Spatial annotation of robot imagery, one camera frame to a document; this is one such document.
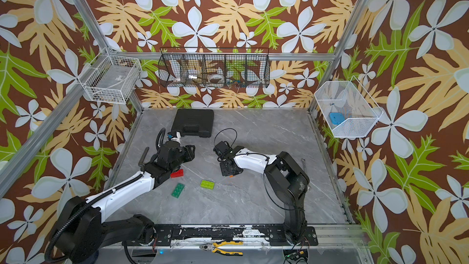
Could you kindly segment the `red lego brick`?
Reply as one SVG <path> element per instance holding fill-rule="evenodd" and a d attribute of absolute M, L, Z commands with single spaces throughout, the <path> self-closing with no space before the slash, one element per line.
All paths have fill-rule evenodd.
<path fill-rule="evenodd" d="M 179 169 L 176 172 L 171 173 L 171 178 L 178 178 L 178 177 L 183 177 L 184 176 L 184 170 Z"/>

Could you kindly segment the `lime green lego brick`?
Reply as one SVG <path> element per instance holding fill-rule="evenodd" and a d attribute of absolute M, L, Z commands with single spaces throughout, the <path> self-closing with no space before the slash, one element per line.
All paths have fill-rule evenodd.
<path fill-rule="evenodd" d="M 204 188 L 204 189 L 213 190 L 213 189 L 214 189 L 214 186 L 215 186 L 215 183 L 212 182 L 212 181 L 202 180 L 202 181 L 200 182 L 200 187 L 201 187 L 201 188 Z"/>

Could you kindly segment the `dark green lego brick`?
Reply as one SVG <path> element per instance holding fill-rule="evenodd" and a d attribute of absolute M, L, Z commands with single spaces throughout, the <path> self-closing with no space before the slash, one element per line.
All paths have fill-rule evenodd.
<path fill-rule="evenodd" d="M 173 189 L 171 196 L 173 198 L 179 198 L 184 190 L 185 185 L 182 183 L 177 183 L 175 188 Z"/>

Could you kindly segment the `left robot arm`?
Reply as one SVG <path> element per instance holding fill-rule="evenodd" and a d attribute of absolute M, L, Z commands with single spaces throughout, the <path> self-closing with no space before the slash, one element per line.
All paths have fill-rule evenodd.
<path fill-rule="evenodd" d="M 122 183 L 86 199 L 76 196 L 66 203 L 51 232 L 46 262 L 54 264 L 69 259 L 81 263 L 112 244 L 153 241 L 155 224 L 144 215 L 118 221 L 108 219 L 132 200 L 162 185 L 182 164 L 192 161 L 195 146 L 167 141 L 158 145 L 157 153 L 145 162 L 148 152 L 144 150 L 139 170 Z"/>

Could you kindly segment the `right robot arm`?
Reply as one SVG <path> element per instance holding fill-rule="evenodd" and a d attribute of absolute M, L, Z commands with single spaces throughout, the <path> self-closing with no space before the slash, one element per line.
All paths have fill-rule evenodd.
<path fill-rule="evenodd" d="M 213 149 L 220 163 L 222 175 L 236 176 L 244 170 L 254 171 L 269 182 L 285 211 L 283 230 L 287 241 L 301 241 L 307 228 L 304 200 L 310 183 L 309 176 L 287 152 L 278 155 L 261 154 L 241 146 L 232 148 L 226 141 Z"/>

